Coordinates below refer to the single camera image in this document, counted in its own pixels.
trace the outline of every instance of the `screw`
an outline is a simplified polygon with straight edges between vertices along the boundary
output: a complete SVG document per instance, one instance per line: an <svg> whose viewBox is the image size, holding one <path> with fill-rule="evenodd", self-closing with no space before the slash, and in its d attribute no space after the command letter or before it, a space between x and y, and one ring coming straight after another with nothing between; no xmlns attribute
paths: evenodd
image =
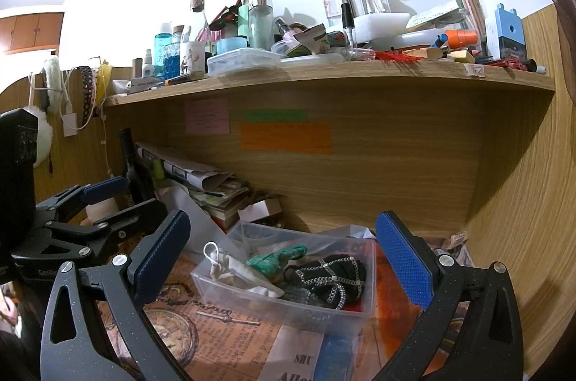
<svg viewBox="0 0 576 381"><path fill-rule="evenodd" d="M440 261L440 264L446 268L454 265L454 259L452 259L452 256L448 256L448 254L442 254L438 260Z"/></svg>
<svg viewBox="0 0 576 381"><path fill-rule="evenodd" d="M503 274L504 272L506 272L506 266L504 264L502 264L501 262L495 262L494 263L494 270L496 272L498 272L499 274Z"/></svg>
<svg viewBox="0 0 576 381"><path fill-rule="evenodd" d="M114 264L115 266L123 266L124 264L126 264L127 260L128 256L126 256L126 254L117 254L112 258L112 264Z"/></svg>
<svg viewBox="0 0 576 381"><path fill-rule="evenodd" d="M64 264L62 264L60 266L60 272L68 272L70 269L72 269L72 262L70 260L67 260L66 262L64 262Z"/></svg>

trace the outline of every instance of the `cabinet door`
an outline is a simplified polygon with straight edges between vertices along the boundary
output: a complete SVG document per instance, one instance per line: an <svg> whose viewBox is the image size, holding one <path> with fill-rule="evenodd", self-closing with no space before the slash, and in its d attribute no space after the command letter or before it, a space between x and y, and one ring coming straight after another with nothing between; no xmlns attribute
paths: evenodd
<svg viewBox="0 0 576 381"><path fill-rule="evenodd" d="M0 19L0 52L9 51L10 44L12 43L12 33L14 33L15 24L16 17L6 17Z"/></svg>
<svg viewBox="0 0 576 381"><path fill-rule="evenodd" d="M40 14L34 46L52 46L56 48L60 43L63 17L64 14Z"/></svg>
<svg viewBox="0 0 576 381"><path fill-rule="evenodd" d="M36 28L38 27L38 14L19 15L16 17L16 25L12 34L10 49L32 48L36 40Z"/></svg>

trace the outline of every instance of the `wooden shelf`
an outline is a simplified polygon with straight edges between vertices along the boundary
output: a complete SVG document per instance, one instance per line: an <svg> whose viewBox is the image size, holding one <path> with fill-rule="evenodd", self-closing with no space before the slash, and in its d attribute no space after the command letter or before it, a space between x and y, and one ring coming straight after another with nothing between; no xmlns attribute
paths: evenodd
<svg viewBox="0 0 576 381"><path fill-rule="evenodd" d="M125 105L145 102L185 94L205 93L237 87L282 84L296 81L329 81L370 79L388 84L396 81L403 86L411 86L415 79L433 80L442 86L455 82L460 86L498 89L537 89L554 91L554 79L547 75L531 72L485 66L484 78L470 77L464 64L448 61L423 60L414 64L386 61L343 62L338 64L317 64L290 69L252 69L233 72L223 77L209 77L171 87L148 90L131 95L108 97L105 106Z"/></svg>

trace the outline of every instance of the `transparent plastic container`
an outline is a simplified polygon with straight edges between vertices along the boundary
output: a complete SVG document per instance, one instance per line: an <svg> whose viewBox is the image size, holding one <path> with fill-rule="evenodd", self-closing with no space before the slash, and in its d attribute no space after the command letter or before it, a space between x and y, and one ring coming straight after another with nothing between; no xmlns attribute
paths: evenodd
<svg viewBox="0 0 576 381"><path fill-rule="evenodd" d="M208 58L208 75L214 77L245 69L276 68L282 58L284 56L265 49L234 49Z"/></svg>
<svg viewBox="0 0 576 381"><path fill-rule="evenodd" d="M280 40L272 45L272 52L274 54L285 55L293 46L290 46L286 40Z"/></svg>
<svg viewBox="0 0 576 381"><path fill-rule="evenodd" d="M306 256L297 261L298 264L317 260L330 254L350 254L359 259L366 268L366 285L361 297L361 311L319 308L257 295L224 283L214 282L210 278L208 259L204 259L191 273L202 301L301 330L342 337L357 336L375 308L374 240L336 238L252 223L238 223L218 242L219 248L241 260L295 245L305 245L308 250Z"/></svg>
<svg viewBox="0 0 576 381"><path fill-rule="evenodd" d="M278 63L278 67L280 69L285 69L298 66L313 66L314 64L335 64L344 61L346 61L346 58L342 54L326 53L315 54L312 56L300 56L298 58L286 58Z"/></svg>

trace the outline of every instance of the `stack of papers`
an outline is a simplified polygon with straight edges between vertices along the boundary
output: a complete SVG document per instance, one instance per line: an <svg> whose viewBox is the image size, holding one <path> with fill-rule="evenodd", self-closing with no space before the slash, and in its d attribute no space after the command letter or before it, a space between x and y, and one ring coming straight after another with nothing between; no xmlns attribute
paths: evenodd
<svg viewBox="0 0 576 381"><path fill-rule="evenodd" d="M192 161L176 149L157 147L148 143L137 142L136 151L146 162L160 160L164 171L190 186L207 192L215 192L227 178L228 172L220 171L212 165Z"/></svg>

